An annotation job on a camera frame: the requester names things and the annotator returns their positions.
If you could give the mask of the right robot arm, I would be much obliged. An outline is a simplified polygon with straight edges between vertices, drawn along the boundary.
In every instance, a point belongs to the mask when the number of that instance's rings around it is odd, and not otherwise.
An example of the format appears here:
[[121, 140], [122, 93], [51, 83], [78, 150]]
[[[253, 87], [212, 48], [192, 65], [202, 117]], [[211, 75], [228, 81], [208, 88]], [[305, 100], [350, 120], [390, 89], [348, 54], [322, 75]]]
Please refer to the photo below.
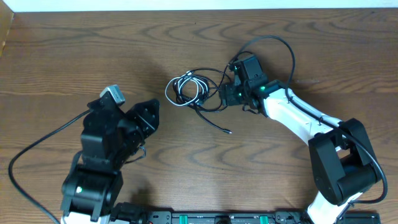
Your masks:
[[220, 88], [225, 106], [273, 119], [298, 136], [309, 148], [318, 193], [306, 209], [311, 223], [336, 223], [348, 207], [379, 181], [386, 179], [357, 119], [342, 121], [298, 98], [284, 83], [269, 81], [255, 55], [235, 57], [228, 64], [234, 80]]

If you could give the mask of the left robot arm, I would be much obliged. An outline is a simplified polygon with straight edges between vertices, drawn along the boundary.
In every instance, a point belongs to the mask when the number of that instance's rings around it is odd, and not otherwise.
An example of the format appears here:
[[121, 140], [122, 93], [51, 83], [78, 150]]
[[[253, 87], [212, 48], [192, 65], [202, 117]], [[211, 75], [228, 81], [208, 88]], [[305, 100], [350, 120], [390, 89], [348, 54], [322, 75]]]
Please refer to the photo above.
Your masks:
[[62, 185], [64, 217], [98, 222], [111, 213], [123, 186], [121, 168], [159, 127], [156, 99], [135, 104], [124, 112], [107, 91], [88, 103], [83, 120], [82, 151], [73, 158]]

